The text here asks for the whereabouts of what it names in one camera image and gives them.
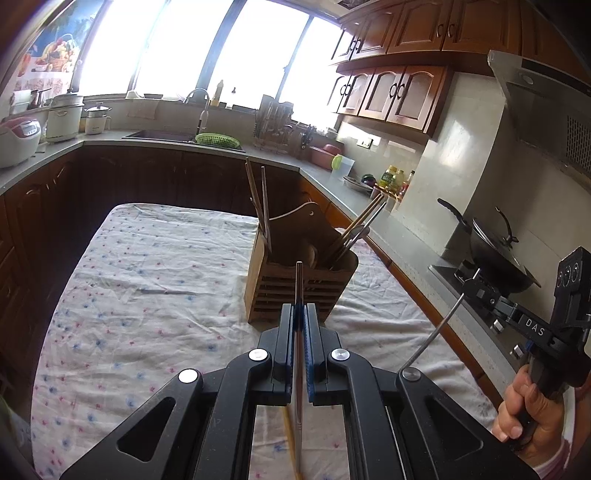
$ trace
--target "poster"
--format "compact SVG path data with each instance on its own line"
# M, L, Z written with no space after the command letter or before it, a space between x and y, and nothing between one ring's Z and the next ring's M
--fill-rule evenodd
M41 32L15 72L14 91L45 90L45 98L65 93L80 49L104 0L76 0Z

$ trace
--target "rice cooker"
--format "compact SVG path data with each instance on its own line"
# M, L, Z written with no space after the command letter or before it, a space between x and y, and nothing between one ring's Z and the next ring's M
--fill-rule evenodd
M47 119L48 142L62 142L78 134L83 99L78 93L64 93L53 98Z
M0 168L25 161L37 150L41 125L35 118L23 116L0 124Z

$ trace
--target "plate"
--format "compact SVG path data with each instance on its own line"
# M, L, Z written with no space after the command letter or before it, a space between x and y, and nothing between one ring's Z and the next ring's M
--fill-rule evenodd
M373 190L372 187L366 185L365 183L360 183L352 177L343 177L343 180L345 181L345 185L347 185L352 190L356 190L357 192L370 195L371 191Z

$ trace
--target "metal rod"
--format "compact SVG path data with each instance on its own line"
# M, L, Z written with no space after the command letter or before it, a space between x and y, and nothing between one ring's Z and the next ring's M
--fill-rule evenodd
M301 472L301 437L302 437L302 418L303 418L303 381L304 381L304 264L296 262L295 264L295 471Z
M479 273L480 273L480 268L478 270L476 270L476 273L474 273L474 276L472 277L472 280L474 280L478 276ZM427 340L425 340L423 342L423 344L418 348L418 350L413 353L412 357L409 358L402 367L400 367L400 370L399 371L404 370L406 367L410 367L415 362L415 360L421 355L421 353L423 353L425 351L425 349L429 345L431 345L431 342L433 340L435 340L435 337L437 335L439 335L439 332L441 331L441 329L443 327L445 327L445 325L447 325L447 322L449 322L450 318L452 318L453 314L456 312L456 310L458 309L458 307L462 304L462 302L464 301L464 296L465 295L463 293L460 295L460 297L457 299L457 302L454 304L454 306L449 311L449 313L446 315L446 317L441 321L441 323L439 325L437 325L437 327L435 328L435 330L433 330L431 332L431 334L429 335L429 337L427 338Z

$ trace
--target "wooden utensil holder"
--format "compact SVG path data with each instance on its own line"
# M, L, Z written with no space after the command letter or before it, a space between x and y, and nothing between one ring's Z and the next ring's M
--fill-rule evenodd
M337 269L312 269L304 264L304 301L315 303L318 319L324 322L357 269L357 255L348 251ZM296 268L269 260L265 239L256 232L246 278L244 303L248 323L257 320L278 321L281 306L293 303L296 296Z

